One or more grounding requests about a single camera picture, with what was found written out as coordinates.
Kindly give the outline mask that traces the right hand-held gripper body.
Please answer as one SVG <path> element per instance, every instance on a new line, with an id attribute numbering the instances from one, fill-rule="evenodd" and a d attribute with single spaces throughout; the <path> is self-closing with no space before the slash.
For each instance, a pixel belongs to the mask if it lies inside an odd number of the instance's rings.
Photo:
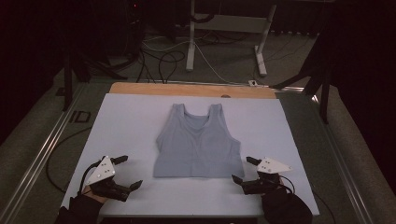
<path id="1" fill-rule="evenodd" d="M 246 195 L 264 194 L 284 187 L 280 183 L 280 173 L 291 171 L 291 167 L 274 159 L 264 157 L 262 162 L 256 166 L 258 178 L 251 181 L 243 181 L 241 187 Z"/>

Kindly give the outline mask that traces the black tripod stand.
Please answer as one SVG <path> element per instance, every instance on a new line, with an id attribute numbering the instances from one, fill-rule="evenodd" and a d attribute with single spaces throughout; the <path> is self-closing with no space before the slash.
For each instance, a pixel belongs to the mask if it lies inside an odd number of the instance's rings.
<path id="1" fill-rule="evenodd" d="M 89 82 L 92 77 L 88 69 L 89 66 L 114 79 L 127 79 L 127 77 L 117 74 L 79 49 L 64 47 L 62 51 L 64 56 L 64 111 L 73 102 L 73 75 L 76 75 L 79 81 Z"/>
<path id="2" fill-rule="evenodd" d="M 302 68 L 297 75 L 290 77 L 280 83 L 271 85 L 271 88 L 281 89 L 302 80 L 306 77 L 309 78 L 304 86 L 303 93 L 305 95 L 314 96 L 318 90 L 321 90 L 319 100 L 319 115 L 325 124 L 328 124 L 328 102 L 331 84 L 331 72 L 327 65 L 329 57 L 322 55 L 323 41 L 326 35 L 323 32 L 318 34 L 315 44 L 308 53 Z"/>

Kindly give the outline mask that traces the white metal desk frame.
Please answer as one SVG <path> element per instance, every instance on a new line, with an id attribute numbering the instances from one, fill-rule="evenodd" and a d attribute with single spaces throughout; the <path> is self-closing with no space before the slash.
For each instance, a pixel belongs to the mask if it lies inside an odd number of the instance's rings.
<path id="1" fill-rule="evenodd" d="M 194 68 L 195 51 L 198 49 L 195 43 L 195 30 L 209 31 L 226 31 L 226 32 L 242 32 L 251 34 L 261 34 L 262 39 L 258 45 L 254 47 L 256 64 L 260 77 L 267 75 L 267 69 L 263 56 L 263 48 L 266 39 L 270 33 L 271 24 L 276 14 L 276 3 L 272 3 L 269 11 L 264 14 L 263 18 L 241 17 L 231 15 L 215 14 L 211 17 L 209 14 L 200 14 L 195 12 L 195 0 L 190 0 L 190 37 L 187 52 L 186 70 L 192 71 Z"/>

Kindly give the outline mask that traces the aluminium floor rail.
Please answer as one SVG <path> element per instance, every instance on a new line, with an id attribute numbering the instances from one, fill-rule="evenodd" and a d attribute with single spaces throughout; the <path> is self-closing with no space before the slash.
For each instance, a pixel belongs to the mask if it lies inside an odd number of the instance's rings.
<path id="1" fill-rule="evenodd" d="M 299 87 L 283 87 L 274 89 L 266 85 L 227 85 L 218 83 L 134 83 L 134 91 L 142 91 L 144 94 L 165 95 L 222 95 L 222 94 L 263 94 L 270 98 L 271 94 L 281 91 L 302 91 Z"/>
<path id="2" fill-rule="evenodd" d="M 55 148 L 58 140 L 63 134 L 64 129 L 67 126 L 67 123 L 76 107 L 79 97 L 85 91 L 85 89 L 86 84 L 78 84 L 75 92 L 73 93 L 73 99 L 70 106 L 65 111 L 63 111 L 61 116 L 57 119 L 54 127 L 49 133 L 49 136 L 46 138 L 46 141 L 38 151 L 35 159 L 24 173 L 19 185 L 16 187 L 12 197 L 8 201 L 7 206 L 0 214 L 0 224 L 12 224 L 16 215 L 19 213 L 33 185 L 43 170 L 50 153 Z"/>
<path id="3" fill-rule="evenodd" d="M 348 170 L 346 161 L 344 160 L 340 148 L 336 144 L 332 131 L 329 125 L 323 121 L 323 118 L 319 114 L 319 109 L 321 107 L 320 100 L 316 95 L 314 95 L 310 97 L 310 101 L 315 109 L 318 126 L 323 131 L 325 142 L 329 145 L 328 152 L 332 159 L 332 166 L 336 169 L 339 179 L 338 183 L 340 184 L 340 187 L 333 188 L 332 191 L 340 191 L 346 195 L 346 198 L 344 200 L 340 200 L 340 202 L 348 203 L 353 208 L 353 214 L 360 224 L 374 224 L 358 185 L 356 184 L 352 173 Z"/>

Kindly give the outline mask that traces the blue-grey tank top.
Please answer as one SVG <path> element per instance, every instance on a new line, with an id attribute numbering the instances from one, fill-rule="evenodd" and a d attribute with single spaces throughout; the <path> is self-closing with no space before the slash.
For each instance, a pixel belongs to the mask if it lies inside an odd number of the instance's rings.
<path id="1" fill-rule="evenodd" d="M 225 178 L 244 175 L 241 143 L 228 130 L 221 104 L 211 105 L 204 116 L 174 104 L 157 137 L 159 155 L 155 177 Z"/>

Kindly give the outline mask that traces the person's left hand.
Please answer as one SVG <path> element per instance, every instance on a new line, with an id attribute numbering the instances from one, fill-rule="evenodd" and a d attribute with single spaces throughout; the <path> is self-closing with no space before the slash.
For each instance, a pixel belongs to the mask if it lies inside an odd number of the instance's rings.
<path id="1" fill-rule="evenodd" d="M 87 196 L 87 197 L 90 197 L 90 198 L 96 200 L 99 203 L 105 203 L 107 201 L 106 197 L 102 197 L 102 196 L 94 194 L 92 192 L 92 189 L 91 189 L 90 186 L 85 186 L 83 191 L 82 191 L 82 194 Z"/>

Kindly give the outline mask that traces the person's right hand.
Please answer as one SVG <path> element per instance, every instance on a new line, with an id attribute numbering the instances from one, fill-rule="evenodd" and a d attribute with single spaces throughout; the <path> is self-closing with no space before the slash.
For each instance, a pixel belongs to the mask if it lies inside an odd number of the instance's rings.
<path id="1" fill-rule="evenodd" d="M 285 188 L 278 188 L 271 192 L 264 193 L 261 198 L 263 207 L 275 207 L 287 201 L 288 193 Z"/>

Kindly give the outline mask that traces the pale blue table mat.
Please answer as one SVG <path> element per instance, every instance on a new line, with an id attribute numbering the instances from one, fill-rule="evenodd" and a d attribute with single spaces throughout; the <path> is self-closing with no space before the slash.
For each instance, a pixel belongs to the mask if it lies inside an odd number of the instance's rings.
<path id="1" fill-rule="evenodd" d="M 241 156 L 268 157 L 291 167 L 287 186 L 318 212 L 309 181 L 294 143 L 283 107 L 277 99 L 237 99 L 109 93 L 102 102 L 88 141 L 64 195 L 63 204 L 77 194 L 84 171 L 103 156 L 127 155 L 116 167 L 115 181 L 129 186 L 142 180 L 127 202 L 109 201 L 105 217 L 259 217 L 261 199 L 246 195 L 231 178 L 156 178 L 156 139 L 174 104 L 193 115 L 204 115 L 221 104 L 231 135 L 241 143 Z"/>

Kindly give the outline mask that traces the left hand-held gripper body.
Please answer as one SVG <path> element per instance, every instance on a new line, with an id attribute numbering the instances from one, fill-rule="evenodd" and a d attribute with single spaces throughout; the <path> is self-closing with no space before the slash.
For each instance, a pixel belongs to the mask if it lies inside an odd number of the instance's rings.
<path id="1" fill-rule="evenodd" d="M 115 165 L 110 159 L 108 156 L 104 156 L 99 164 L 95 165 L 95 170 L 86 184 L 91 187 L 92 192 L 96 195 L 126 202 L 131 191 L 127 187 L 118 185 L 113 180 L 116 171 Z"/>

